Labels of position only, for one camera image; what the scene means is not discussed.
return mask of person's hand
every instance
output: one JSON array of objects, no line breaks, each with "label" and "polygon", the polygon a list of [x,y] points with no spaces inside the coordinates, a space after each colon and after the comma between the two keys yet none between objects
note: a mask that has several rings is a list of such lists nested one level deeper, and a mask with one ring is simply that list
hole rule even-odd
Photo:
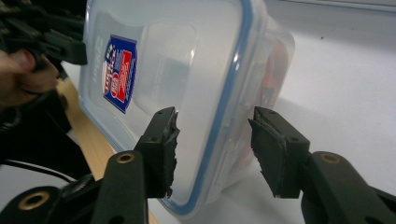
[{"label": "person's hand", "polygon": [[41,62],[44,66],[34,71],[35,59],[29,51],[0,52],[0,112],[35,99],[35,93],[56,87],[58,70],[45,56],[41,57]]}]

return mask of black cable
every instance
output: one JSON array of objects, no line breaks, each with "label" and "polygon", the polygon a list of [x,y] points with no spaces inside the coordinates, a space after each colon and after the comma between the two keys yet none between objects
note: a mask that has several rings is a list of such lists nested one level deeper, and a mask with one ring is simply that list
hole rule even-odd
[{"label": "black cable", "polygon": [[2,162],[4,165],[8,165],[8,166],[13,166],[13,167],[17,167],[17,168],[22,168],[25,170],[31,170],[31,171],[35,171],[35,172],[39,172],[41,174],[45,174],[45,175],[52,175],[55,177],[58,177],[64,181],[66,181],[67,183],[71,183],[73,182],[73,180],[70,180],[68,177],[66,177],[65,175],[61,175],[59,173],[50,171],[50,170],[46,170],[43,168],[39,168],[33,165],[29,165],[26,163],[21,163],[21,162],[17,162],[17,161],[3,161]]}]

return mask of white surface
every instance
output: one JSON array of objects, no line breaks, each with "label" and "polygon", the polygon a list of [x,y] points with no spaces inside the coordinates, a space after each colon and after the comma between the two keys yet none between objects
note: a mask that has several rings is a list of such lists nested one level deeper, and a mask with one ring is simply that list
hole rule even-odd
[{"label": "white surface", "polygon": [[[311,151],[347,158],[366,181],[396,194],[396,15],[267,0],[296,50],[275,110],[311,141]],[[259,165],[189,220],[159,204],[160,224],[304,223],[299,200],[272,198]]]}]

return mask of plastic food container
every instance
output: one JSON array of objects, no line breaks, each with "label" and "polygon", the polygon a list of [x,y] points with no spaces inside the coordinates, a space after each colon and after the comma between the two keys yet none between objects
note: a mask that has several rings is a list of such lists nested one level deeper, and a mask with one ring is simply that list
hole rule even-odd
[{"label": "plastic food container", "polygon": [[116,151],[178,110],[174,215],[190,217],[252,161],[253,107],[273,107],[294,49],[262,0],[91,0],[80,104]]}]

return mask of wooden table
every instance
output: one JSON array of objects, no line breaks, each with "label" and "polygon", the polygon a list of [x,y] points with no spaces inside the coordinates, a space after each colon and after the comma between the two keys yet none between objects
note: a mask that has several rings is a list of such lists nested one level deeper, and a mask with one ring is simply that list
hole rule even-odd
[{"label": "wooden table", "polygon": [[[92,174],[96,180],[101,179],[105,173],[107,160],[114,155],[110,144],[85,116],[78,104],[78,92],[73,83],[67,79],[58,85],[58,92],[66,98],[68,107],[66,116],[74,130],[78,144],[87,160]],[[157,220],[148,211],[148,222],[157,224]]]}]

